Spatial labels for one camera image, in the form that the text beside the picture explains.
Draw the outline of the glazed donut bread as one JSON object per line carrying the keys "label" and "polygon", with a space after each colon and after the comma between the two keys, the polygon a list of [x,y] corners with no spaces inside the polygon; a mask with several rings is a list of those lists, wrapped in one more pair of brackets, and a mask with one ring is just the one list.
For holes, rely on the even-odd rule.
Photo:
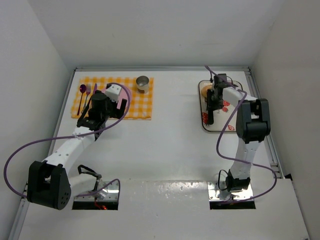
{"label": "glazed donut bread", "polygon": [[205,85],[201,89],[200,93],[206,99],[208,97],[208,90],[211,90],[211,89],[212,89],[212,85]]}

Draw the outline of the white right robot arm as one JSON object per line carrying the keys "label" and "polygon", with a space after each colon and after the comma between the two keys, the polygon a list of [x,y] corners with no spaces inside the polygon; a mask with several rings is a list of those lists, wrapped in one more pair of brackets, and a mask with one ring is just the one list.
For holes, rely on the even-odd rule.
{"label": "white right robot arm", "polygon": [[227,172],[225,191],[246,190],[251,182],[251,166],[258,147],[271,132],[269,102],[265,98],[256,98],[229,83],[216,83],[207,92],[208,110],[220,110],[223,101],[234,106],[230,119],[236,115],[236,134],[238,147],[235,157],[227,157],[220,152],[220,142],[230,119],[222,128],[216,144],[217,154],[233,164]]}

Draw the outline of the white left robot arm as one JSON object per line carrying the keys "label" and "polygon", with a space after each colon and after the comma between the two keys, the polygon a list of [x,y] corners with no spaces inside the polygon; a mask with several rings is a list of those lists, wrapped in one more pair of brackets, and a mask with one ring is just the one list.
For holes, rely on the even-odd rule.
{"label": "white left robot arm", "polygon": [[82,152],[97,141],[108,129],[109,118],[121,121],[129,110],[130,98],[119,99],[119,94],[97,90],[77,120],[76,128],[55,152],[43,161],[34,161],[28,170],[26,198],[37,205],[64,209],[74,197],[94,196],[112,183],[103,185],[102,176],[84,165],[79,165],[78,175],[69,172]]}

